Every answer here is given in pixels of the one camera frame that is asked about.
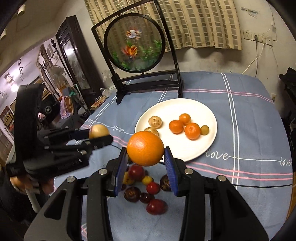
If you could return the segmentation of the person left hand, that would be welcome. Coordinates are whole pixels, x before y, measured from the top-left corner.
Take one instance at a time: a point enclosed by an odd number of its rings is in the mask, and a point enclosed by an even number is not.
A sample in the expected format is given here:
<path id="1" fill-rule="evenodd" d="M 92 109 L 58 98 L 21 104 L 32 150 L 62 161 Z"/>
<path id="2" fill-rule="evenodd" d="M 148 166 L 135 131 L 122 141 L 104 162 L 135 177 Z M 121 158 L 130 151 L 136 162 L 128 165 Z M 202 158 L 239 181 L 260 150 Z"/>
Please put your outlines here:
<path id="1" fill-rule="evenodd" d="M 54 180 L 49 179 L 48 181 L 41 182 L 33 180 L 29 176 L 10 177 L 10 182 L 13 187 L 19 192 L 25 193 L 26 190 L 38 193 L 37 188 L 41 187 L 45 194 L 51 194 L 54 192 Z"/>

